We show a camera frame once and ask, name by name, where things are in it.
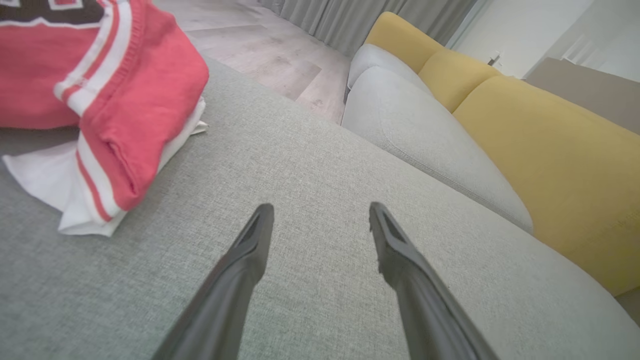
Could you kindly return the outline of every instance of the gray fabric upholstery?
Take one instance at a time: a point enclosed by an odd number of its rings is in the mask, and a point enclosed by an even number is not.
[[[393,72],[375,67],[358,78],[342,126],[533,233],[522,200],[464,127]]]
[[[629,359],[640,329],[592,278],[494,212],[210,61],[211,127],[111,239],[0,167],[3,359],[149,359],[255,207],[275,206],[240,359],[408,357],[367,210],[384,202],[503,359]],[[0,153],[73,138],[0,130]]]
[[[351,60],[347,87],[350,89],[353,88],[353,84],[355,84],[360,75],[371,67],[382,67],[383,69],[394,72],[417,88],[433,96],[431,90],[422,82],[418,74],[413,72],[409,65],[405,64],[399,58],[396,58],[390,52],[371,44],[361,46],[353,57],[353,60]]]

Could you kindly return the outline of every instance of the white wall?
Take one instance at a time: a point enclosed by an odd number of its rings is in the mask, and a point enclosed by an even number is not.
[[[542,57],[561,60],[563,56],[598,70],[607,61],[606,53],[622,31],[640,18],[639,0],[595,0],[580,18]]]
[[[488,62],[504,52],[498,68],[523,77],[593,0],[493,0],[454,50]]]
[[[629,24],[604,54],[605,63],[596,70],[640,82],[640,19]]]

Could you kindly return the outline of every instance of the white cloth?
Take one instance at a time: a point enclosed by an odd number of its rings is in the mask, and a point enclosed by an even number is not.
[[[206,131],[207,124],[200,121],[204,108],[205,101],[201,97],[180,134],[165,145],[158,172],[184,145],[190,135]],[[76,164],[79,141],[83,139],[18,156],[5,155],[2,160],[25,191],[62,211],[62,219],[58,227],[60,233],[111,236],[127,212],[119,212],[109,222],[100,221],[100,216],[95,213],[95,207],[92,206],[91,193],[83,191],[84,187],[79,186],[82,181],[82,175]]]

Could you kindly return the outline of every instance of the white stripe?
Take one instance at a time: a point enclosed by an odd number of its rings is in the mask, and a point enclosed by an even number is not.
[[[115,216],[118,212],[122,211],[122,209],[120,209],[120,206],[116,204],[116,200],[113,196],[113,187],[111,187],[111,181],[104,172],[102,166],[100,166],[98,159],[93,155],[82,131],[78,138],[78,155],[80,155],[84,168],[91,177],[91,180],[93,180],[95,187],[98,189],[98,194],[102,201],[104,211],[106,211],[111,217]]]
[[[89,67],[95,61],[98,54],[104,47],[104,43],[107,41],[107,37],[109,36],[109,32],[111,31],[111,27],[113,25],[113,9],[112,7],[107,7],[104,9],[104,15],[100,20],[100,30],[98,31],[98,36],[93,41],[91,47],[89,47],[89,51],[84,54],[84,57],[76,68],[67,75],[63,81],[56,84],[53,88],[53,94],[58,98],[58,100],[62,100],[62,93],[73,84],[81,84],[83,82],[84,73],[89,70]]]
[[[118,3],[118,9],[120,10],[120,23],[111,49],[95,74],[86,82],[85,86],[69,97],[69,107],[80,116],[84,114],[89,105],[95,100],[97,94],[100,93],[104,85],[106,85],[119,68],[129,46],[132,21],[131,6],[128,2]]]
[[[14,20],[0,21],[0,26],[20,26],[22,28],[30,28],[36,25],[46,25],[50,28],[72,28],[72,29],[92,29],[99,28],[99,22],[93,22],[91,24],[67,24],[66,22],[49,22],[41,17],[33,19],[29,22],[21,22]]]
[[[58,231],[61,231],[69,223],[78,224],[85,223],[89,219],[86,218],[87,215],[91,218],[91,221],[96,222],[100,225],[106,224],[106,221],[100,216],[98,209],[93,201],[93,193],[91,192],[91,188],[89,188],[89,184],[86,183],[82,172],[80,171],[80,165],[76,161],[76,171],[75,171],[75,180],[74,181],[78,187],[80,188],[80,194],[76,193],[76,189],[72,189],[70,192],[70,197],[67,201],[65,209],[62,211],[62,219],[60,220],[60,226],[58,227]]]

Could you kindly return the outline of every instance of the sofa cushion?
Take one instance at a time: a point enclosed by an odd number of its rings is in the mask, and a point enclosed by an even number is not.
[[[365,71],[349,94],[342,126],[533,232],[527,208],[460,123],[396,74]]]
[[[422,82],[422,80],[420,80],[418,74],[416,74],[407,64],[403,63],[402,60],[396,58],[388,51],[371,44],[364,44],[361,46],[358,49],[358,52],[354,55],[353,60],[351,60],[347,86],[352,88],[358,77],[365,70],[375,66],[395,72],[398,76],[405,78],[422,91],[427,94],[431,94],[431,91],[429,91],[429,88]]]
[[[407,359],[377,269],[369,202],[387,205],[501,359],[631,359],[640,329],[580,268],[515,225],[224,65],[203,119],[111,239],[59,214],[0,164],[0,354],[150,359],[261,202],[266,273],[239,359]],[[77,136],[0,129],[0,153]]]
[[[506,76],[454,116],[522,198],[540,241],[613,295],[640,286],[640,135]]]
[[[432,55],[418,74],[433,97],[452,113],[473,89],[500,72],[467,55],[442,50]]]

